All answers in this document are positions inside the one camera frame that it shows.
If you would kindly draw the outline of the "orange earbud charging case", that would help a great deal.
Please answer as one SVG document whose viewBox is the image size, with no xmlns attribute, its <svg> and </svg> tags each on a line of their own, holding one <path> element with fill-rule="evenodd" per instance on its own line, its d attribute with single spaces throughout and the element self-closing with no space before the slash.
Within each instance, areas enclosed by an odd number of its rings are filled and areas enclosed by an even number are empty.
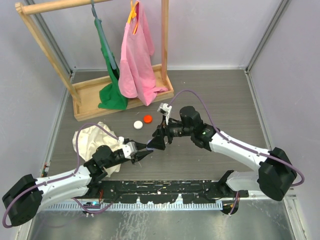
<svg viewBox="0 0 320 240">
<path fill-rule="evenodd" d="M 143 117 L 143 122 L 144 122 L 145 124 L 150 124 L 150 123 L 153 122 L 153 117 L 152 117 L 151 115 L 147 114 L 147 115 L 145 115 L 145 116 Z"/>
</svg>

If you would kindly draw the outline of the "white earbud charging case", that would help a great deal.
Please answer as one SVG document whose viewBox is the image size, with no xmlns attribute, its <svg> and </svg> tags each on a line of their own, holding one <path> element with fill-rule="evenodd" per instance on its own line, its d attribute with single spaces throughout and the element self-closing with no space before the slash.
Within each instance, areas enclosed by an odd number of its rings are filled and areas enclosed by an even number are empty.
<svg viewBox="0 0 320 240">
<path fill-rule="evenodd" d="M 136 120 L 134 123 L 133 123 L 133 127 L 136 129 L 136 130 L 140 130 L 143 128 L 143 122 L 140 121 L 140 120 Z"/>
</svg>

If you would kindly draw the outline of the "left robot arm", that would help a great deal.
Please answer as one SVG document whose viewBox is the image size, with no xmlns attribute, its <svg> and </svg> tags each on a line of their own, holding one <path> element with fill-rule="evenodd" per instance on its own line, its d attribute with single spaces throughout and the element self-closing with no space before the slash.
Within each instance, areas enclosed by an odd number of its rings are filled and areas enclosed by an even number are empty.
<svg viewBox="0 0 320 240">
<path fill-rule="evenodd" d="M 5 228 L 23 225 L 41 210 L 71 198 L 95 198 L 100 193 L 99 182 L 107 169 L 130 161 L 135 164 L 154 150 L 146 144 L 130 140 L 113 151 L 109 146 L 97 148 L 91 159 L 76 169 L 49 177 L 21 177 L 2 197 Z"/>
</svg>

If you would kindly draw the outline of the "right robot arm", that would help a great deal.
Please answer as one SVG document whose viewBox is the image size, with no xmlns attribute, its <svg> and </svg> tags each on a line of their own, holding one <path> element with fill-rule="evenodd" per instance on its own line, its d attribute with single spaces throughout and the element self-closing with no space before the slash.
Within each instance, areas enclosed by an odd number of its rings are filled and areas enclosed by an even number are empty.
<svg viewBox="0 0 320 240">
<path fill-rule="evenodd" d="M 268 150 L 239 141 L 204 123 L 193 106 L 180 109 L 180 120 L 170 117 L 171 110 L 167 103 L 160 104 L 158 112 L 162 114 L 162 121 L 148 142 L 148 148 L 163 151 L 175 137 L 189 137 L 197 147 L 225 155 L 251 169 L 250 172 L 227 172 L 219 184 L 223 196 L 231 197 L 237 191 L 261 191 L 275 201 L 284 198 L 297 172 L 290 168 L 291 162 L 282 149 Z"/>
</svg>

